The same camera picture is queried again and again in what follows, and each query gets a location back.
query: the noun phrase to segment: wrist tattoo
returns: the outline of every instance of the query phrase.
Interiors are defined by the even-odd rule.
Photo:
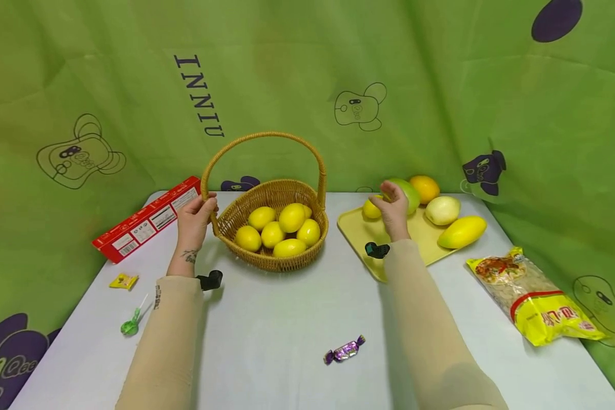
[[[190,249],[188,251],[183,251],[181,256],[188,263],[196,263],[197,253],[198,253],[198,249]]]

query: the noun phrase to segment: red box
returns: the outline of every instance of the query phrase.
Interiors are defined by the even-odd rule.
[[[188,177],[182,184],[95,239],[93,246],[113,263],[119,263],[169,226],[178,218],[179,209],[198,195],[200,179]]]

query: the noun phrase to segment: plastic bag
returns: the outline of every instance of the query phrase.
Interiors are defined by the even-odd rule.
[[[467,264],[490,296],[534,346],[561,336],[605,338],[587,315],[514,247],[504,258],[470,259]]]

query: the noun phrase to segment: cartoon print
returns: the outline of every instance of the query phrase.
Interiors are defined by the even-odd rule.
[[[53,181],[77,190],[96,171],[115,174],[125,167],[125,155],[113,151],[102,137],[99,119],[83,114],[75,121],[74,139],[53,143],[36,154],[39,167]]]
[[[237,191],[246,192],[252,187],[260,185],[260,180],[253,177],[241,177],[239,182],[224,181],[221,182],[222,191]]]
[[[343,91],[335,101],[335,120],[339,125],[349,125],[356,122],[363,131],[375,131],[382,123],[378,118],[378,107],[388,94],[383,83],[373,83],[364,95],[351,91]]]
[[[602,277],[581,276],[572,285],[574,296],[589,317],[609,338],[600,341],[615,347],[615,293],[613,287]]]
[[[550,0],[533,20],[531,37],[539,43],[555,42],[574,29],[582,13],[581,0]]]
[[[506,159],[501,151],[492,151],[490,155],[479,155],[468,163],[462,165],[462,169],[470,184],[480,182],[481,189],[488,195],[499,194],[499,177],[501,172],[506,171]]]
[[[11,405],[60,330],[48,336],[27,330],[24,313],[0,322],[0,410]]]

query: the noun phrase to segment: hand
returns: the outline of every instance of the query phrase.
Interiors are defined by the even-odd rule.
[[[209,199],[194,198],[178,212],[178,248],[200,250],[205,241],[210,215],[217,212],[216,193],[210,192]]]
[[[389,238],[392,242],[410,239],[407,216],[408,198],[397,184],[390,181],[383,182],[380,185],[380,190],[386,197],[389,197],[389,202],[376,197],[376,195],[371,195],[369,200],[380,209],[385,223],[385,231],[389,234]]]

